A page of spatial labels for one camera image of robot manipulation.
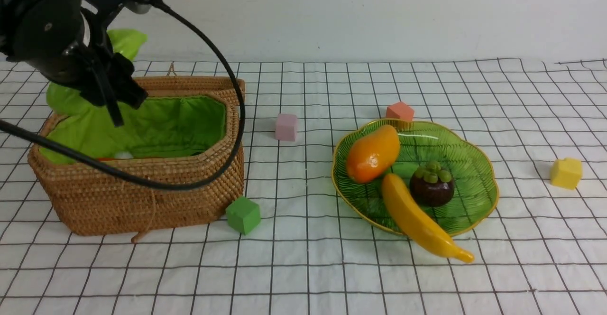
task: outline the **green cube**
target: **green cube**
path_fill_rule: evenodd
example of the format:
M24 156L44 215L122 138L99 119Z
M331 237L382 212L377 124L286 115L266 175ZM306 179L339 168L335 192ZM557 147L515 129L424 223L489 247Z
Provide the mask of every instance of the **green cube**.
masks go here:
M228 225L243 235L251 233L262 220L259 205L244 196L237 198L228 206L226 216Z

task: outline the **yellow banana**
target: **yellow banana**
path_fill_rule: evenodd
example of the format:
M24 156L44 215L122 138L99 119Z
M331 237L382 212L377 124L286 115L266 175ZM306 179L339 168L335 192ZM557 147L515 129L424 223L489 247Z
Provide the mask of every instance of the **yellow banana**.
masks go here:
M403 233L428 252L444 258L472 263L474 255L453 239L417 205L403 179L388 173L382 181L386 209Z

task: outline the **white wall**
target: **white wall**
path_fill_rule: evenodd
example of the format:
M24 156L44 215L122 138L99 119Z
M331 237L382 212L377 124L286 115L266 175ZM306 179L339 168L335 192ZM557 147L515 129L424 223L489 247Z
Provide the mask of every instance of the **white wall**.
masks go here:
M607 57L607 0L165 0L231 61L378 62ZM139 58L215 60L158 11L114 27L150 40Z

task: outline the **orange cube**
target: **orange cube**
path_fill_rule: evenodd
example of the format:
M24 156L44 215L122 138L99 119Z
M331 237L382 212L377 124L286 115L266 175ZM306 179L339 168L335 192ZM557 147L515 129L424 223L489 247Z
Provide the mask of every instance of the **orange cube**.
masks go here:
M386 109L386 118L397 118L406 122L412 122L414 114L412 107L403 102L392 104Z

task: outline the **toy mangosteen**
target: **toy mangosteen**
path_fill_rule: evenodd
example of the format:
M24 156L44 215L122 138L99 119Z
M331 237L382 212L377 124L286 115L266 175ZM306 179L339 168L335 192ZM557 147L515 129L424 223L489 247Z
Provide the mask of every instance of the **toy mangosteen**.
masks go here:
M440 207L453 198L455 181L438 162L428 162L419 166L409 181L411 196L419 204Z

